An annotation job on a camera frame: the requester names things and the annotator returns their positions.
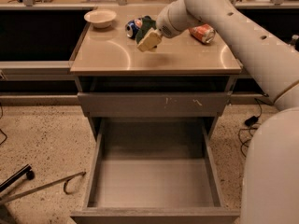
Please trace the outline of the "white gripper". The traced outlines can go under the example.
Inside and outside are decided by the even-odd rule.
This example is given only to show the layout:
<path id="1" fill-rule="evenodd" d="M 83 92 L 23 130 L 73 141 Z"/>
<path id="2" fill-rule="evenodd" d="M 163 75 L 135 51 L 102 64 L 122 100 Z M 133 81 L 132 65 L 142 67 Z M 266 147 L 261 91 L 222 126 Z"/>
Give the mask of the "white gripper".
<path id="1" fill-rule="evenodd" d="M 158 30 L 150 28 L 147 32 L 138 31 L 136 46 L 142 52 L 154 49 L 162 42 L 162 36 L 173 38 L 201 24 L 202 22 L 187 10 L 184 0 L 177 0 L 167 5 L 158 15 L 156 20 Z"/>

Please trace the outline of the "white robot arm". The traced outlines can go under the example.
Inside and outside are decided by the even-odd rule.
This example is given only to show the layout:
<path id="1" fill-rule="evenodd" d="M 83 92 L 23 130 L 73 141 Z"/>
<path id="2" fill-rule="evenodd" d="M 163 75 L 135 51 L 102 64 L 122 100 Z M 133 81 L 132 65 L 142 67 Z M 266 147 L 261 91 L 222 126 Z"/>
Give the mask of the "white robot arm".
<path id="1" fill-rule="evenodd" d="M 207 23 L 268 95 L 278 112 L 250 140 L 240 224 L 299 224 L 299 52 L 240 13 L 231 0 L 177 0 L 143 27 L 146 51 Z"/>

